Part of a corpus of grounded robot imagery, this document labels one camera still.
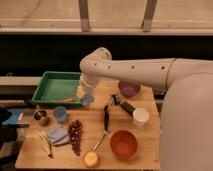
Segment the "black wall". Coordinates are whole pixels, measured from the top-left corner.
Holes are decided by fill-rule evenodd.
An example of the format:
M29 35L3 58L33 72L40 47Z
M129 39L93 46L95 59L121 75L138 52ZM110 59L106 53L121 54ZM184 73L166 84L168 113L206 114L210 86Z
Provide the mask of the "black wall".
M81 58L101 46L114 60L213 57L213 36L0 35L0 75L80 71Z

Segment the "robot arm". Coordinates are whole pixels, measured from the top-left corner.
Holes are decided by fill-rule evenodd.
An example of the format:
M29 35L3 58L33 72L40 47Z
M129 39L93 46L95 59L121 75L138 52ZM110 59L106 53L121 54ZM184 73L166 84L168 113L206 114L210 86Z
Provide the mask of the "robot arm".
M85 91L91 91L100 77L109 77L167 90L175 80L195 72L204 72L210 64L213 65L209 61L176 58L113 61L106 48L98 48L81 60L83 74L80 84Z

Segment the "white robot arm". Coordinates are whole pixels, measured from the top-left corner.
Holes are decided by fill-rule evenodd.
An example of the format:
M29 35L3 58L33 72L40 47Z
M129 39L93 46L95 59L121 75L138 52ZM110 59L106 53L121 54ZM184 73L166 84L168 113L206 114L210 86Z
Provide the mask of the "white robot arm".
M113 61L107 49L98 48L82 59L80 68L85 91L92 91L100 77L167 90L161 111L161 170L213 170L212 61Z

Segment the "grape bunch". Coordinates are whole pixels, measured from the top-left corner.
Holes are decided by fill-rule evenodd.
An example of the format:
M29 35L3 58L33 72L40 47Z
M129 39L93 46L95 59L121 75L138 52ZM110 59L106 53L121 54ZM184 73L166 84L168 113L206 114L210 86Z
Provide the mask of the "grape bunch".
M73 121L68 126L69 141L72 145L73 152L80 156L81 152L81 135L82 123L79 120Z

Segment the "green tray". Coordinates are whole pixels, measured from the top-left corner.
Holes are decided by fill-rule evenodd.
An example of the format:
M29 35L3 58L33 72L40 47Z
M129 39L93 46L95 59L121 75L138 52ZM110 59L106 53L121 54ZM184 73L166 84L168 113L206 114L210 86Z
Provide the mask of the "green tray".
M32 101L42 106L83 106L76 92L79 85L80 73L46 71L33 95ZM72 102L63 99L73 98Z

